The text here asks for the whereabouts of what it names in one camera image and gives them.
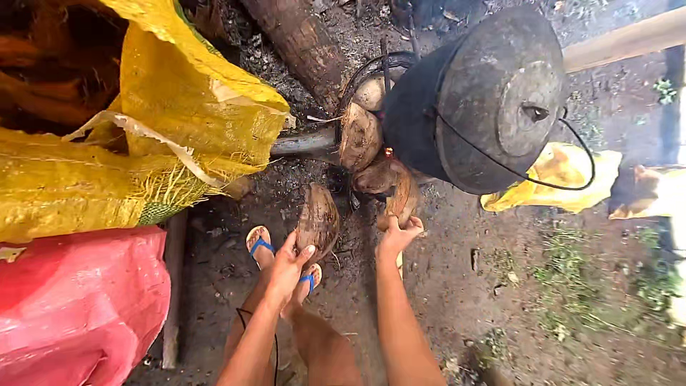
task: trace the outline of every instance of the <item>red bag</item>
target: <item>red bag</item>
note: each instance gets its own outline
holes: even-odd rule
[[[0,261],[0,383],[121,385],[167,317],[164,245],[158,227],[108,229]]]

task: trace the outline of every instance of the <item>black pot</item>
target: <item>black pot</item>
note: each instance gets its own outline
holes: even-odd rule
[[[566,74],[549,22],[502,10],[422,58],[383,106],[383,137],[407,166],[471,194],[505,190],[547,143]],[[498,162],[494,162],[476,148]]]

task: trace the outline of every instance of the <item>yellow sack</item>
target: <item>yellow sack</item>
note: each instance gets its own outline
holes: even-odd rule
[[[634,184],[624,192],[627,197],[610,219],[686,215],[683,193],[686,189],[686,166],[634,167]]]
[[[226,62],[176,1],[102,3],[130,21],[120,95],[67,137],[0,128],[0,241],[157,223],[269,160],[289,111],[274,89]]]
[[[581,212],[610,196],[610,188],[619,174],[622,154],[603,150],[596,153],[593,159],[595,180],[584,190],[561,190],[524,181],[505,192],[481,196],[481,205],[490,212],[501,212],[519,205],[547,205],[573,213]],[[586,152],[577,146],[548,142],[529,169],[528,176],[560,186],[583,186],[591,178],[591,162]]]

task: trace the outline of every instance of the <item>husked coconut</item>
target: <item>husked coconut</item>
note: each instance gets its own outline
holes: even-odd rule
[[[366,168],[381,150],[383,137],[379,120],[358,104],[350,103],[343,114],[341,129],[338,148],[341,165],[351,172]]]
[[[380,231],[388,229],[389,216],[397,216],[400,228],[405,229],[419,202],[419,187],[410,170],[397,159],[391,161],[390,169],[395,172],[395,192],[386,199],[383,218],[377,222]]]
[[[390,81],[392,89],[395,82]],[[383,85],[383,74],[378,74],[365,80],[355,91],[352,101],[368,111],[381,110],[383,97],[386,95],[386,87]]]
[[[372,162],[353,175],[353,189],[362,193],[378,194],[390,190],[395,184],[396,172],[390,168],[391,158]]]
[[[338,209],[329,190],[319,183],[310,183],[298,220],[296,248],[300,252],[308,245],[314,245],[317,251],[305,266],[312,265],[331,252],[338,238],[339,226]]]

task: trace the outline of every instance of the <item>soil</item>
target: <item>soil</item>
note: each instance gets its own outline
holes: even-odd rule
[[[339,40],[350,71],[379,53],[379,37],[389,31],[389,50],[410,49],[390,27],[389,9],[375,0],[315,0],[316,14]],[[452,10],[462,21],[442,21],[424,27],[420,43],[428,52],[445,35],[463,33],[484,15],[520,1],[475,2]],[[564,0],[537,1],[551,20],[562,45],[581,41],[681,5],[675,1]],[[306,115],[324,118],[311,96],[291,78],[273,54],[269,42],[257,36],[236,1],[229,1],[232,19],[243,26],[240,63],[279,90],[298,118],[296,130],[315,127]],[[448,23],[448,30],[442,26]],[[256,53],[263,60],[255,65]],[[596,150],[621,151],[622,175],[635,164],[675,162],[678,145],[676,104],[657,103],[652,85],[659,78],[673,84],[683,79],[683,48],[623,60],[571,74],[569,117],[592,139]],[[562,128],[552,140],[567,140]],[[342,217],[339,240],[322,262],[322,285],[306,300],[306,307],[345,333],[357,356],[366,385],[386,384],[376,329],[373,248],[378,237],[378,201],[363,197],[351,210],[348,179],[343,171],[321,161],[280,159],[252,176],[255,190],[235,202],[213,197],[190,209],[187,256],[184,265],[180,366],[160,368],[156,343],[136,367],[127,385],[214,385],[222,364],[228,326],[258,268],[246,253],[245,236],[255,225],[267,225],[275,247],[295,228],[307,184],[319,182],[332,191]],[[431,348],[450,384],[460,384],[456,363],[463,364],[470,342],[481,341],[495,328],[504,332],[506,354],[497,367],[515,385],[663,385],[686,380],[686,352],[679,329],[666,323],[642,321],[641,328],[576,328],[559,341],[541,327],[541,285],[533,268],[545,262],[543,233],[553,224],[583,229],[589,237],[584,252],[590,275],[600,286],[603,320],[623,326],[635,321],[641,302],[632,283],[638,266],[650,263],[650,252],[635,237],[643,227],[659,226],[657,219],[607,220],[611,200],[578,215],[547,207],[517,207],[498,214],[481,209],[478,197],[442,181],[422,186],[419,216],[427,232],[405,252],[405,287]],[[481,258],[472,264],[473,250]],[[507,286],[494,272],[496,251],[511,253],[518,285]],[[280,385],[305,384],[306,369],[280,325]]]

